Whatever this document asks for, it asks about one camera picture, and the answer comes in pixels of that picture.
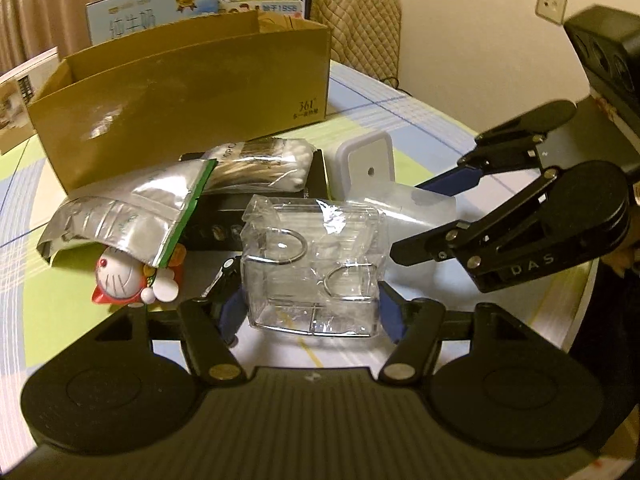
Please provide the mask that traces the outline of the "person's right hand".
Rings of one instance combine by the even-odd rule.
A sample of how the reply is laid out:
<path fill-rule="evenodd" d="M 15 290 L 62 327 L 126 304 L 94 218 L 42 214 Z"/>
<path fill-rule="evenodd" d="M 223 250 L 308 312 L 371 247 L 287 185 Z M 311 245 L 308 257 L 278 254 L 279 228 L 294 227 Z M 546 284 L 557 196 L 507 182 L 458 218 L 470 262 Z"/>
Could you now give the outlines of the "person's right hand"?
<path fill-rule="evenodd" d="M 634 204 L 629 211 L 630 226 L 623 243 L 614 252 L 603 256 L 601 262 L 609 266 L 616 275 L 623 278 L 627 271 L 639 271 L 639 185 L 634 184 Z"/>

